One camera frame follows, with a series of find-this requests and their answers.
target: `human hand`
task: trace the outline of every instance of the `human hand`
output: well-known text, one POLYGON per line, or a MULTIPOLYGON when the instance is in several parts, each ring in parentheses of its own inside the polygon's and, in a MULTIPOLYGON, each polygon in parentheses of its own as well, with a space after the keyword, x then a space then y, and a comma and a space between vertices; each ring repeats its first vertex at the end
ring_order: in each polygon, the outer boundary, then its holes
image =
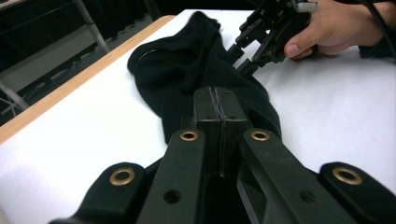
MULTIPOLYGON (((383 37, 371 12, 364 5, 348 5, 334 0, 318 0, 318 8, 311 13, 309 25, 285 45, 285 55, 302 59, 318 51, 334 53, 351 46, 372 47, 383 37)), ((395 26, 396 4, 376 3, 375 7, 389 27, 395 26)))

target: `finger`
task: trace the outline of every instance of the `finger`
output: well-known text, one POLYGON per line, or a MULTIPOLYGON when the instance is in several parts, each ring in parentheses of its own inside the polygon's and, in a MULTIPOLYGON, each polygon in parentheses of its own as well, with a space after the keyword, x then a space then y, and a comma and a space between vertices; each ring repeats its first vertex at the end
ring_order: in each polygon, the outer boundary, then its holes
POLYGON ((301 59, 305 58, 306 56, 311 55, 312 52, 313 52, 312 48, 306 49, 303 52, 301 52, 301 53, 295 55, 294 57, 292 57, 292 59, 293 60, 301 60, 301 59))
POLYGON ((319 32, 315 27, 315 25, 310 24, 299 34, 292 37, 285 45, 285 55, 293 58, 326 39, 326 36, 324 36, 326 33, 319 32))

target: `sleeve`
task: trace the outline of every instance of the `sleeve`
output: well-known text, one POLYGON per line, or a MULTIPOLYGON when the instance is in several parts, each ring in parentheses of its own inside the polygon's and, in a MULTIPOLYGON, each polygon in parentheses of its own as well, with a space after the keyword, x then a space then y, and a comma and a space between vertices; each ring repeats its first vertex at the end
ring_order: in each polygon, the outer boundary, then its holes
MULTIPOLYGON (((396 46, 396 29, 390 30, 390 40, 393 46, 396 46)), ((392 57, 390 45, 385 37, 374 47, 359 46, 359 49, 363 59, 392 57)))

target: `brass grommet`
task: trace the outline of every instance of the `brass grommet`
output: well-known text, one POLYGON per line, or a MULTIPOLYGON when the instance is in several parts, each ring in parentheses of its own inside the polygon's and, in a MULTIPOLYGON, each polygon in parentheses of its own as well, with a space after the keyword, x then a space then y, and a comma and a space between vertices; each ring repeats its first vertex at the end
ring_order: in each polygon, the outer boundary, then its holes
POLYGON ((255 131, 255 132, 252 132, 250 134, 250 136, 257 141, 266 141, 266 140, 270 139, 270 135, 266 132, 255 131))
POLYGON ((198 133, 194 131, 186 131, 180 134, 180 138, 184 141, 194 141, 198 138, 198 133))
POLYGON ((363 182, 361 176, 358 173, 345 167, 336 167, 332 169, 332 174, 338 180, 350 185, 359 185, 361 182, 363 182))
POLYGON ((114 186, 123 186, 131 183, 133 179, 134 179, 134 170, 132 168, 129 167, 120 168, 110 176, 110 183, 114 186), (127 174, 127 176, 122 179, 118 178, 118 175, 123 173, 127 174))

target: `black cable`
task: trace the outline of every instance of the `black cable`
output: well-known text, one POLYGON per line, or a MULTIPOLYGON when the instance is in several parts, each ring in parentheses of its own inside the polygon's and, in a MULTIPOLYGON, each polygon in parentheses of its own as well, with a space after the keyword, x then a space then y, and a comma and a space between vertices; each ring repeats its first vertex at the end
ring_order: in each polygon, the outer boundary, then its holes
POLYGON ((361 1, 369 9, 375 21, 378 23, 379 28, 381 28, 382 33, 384 34, 384 37, 388 42, 390 52, 393 55, 393 59, 395 60, 396 63, 396 47, 394 46, 392 40, 390 39, 390 30, 387 24, 385 23, 382 16, 379 14, 378 10, 376 10, 374 3, 368 2, 367 0, 361 0, 361 1))

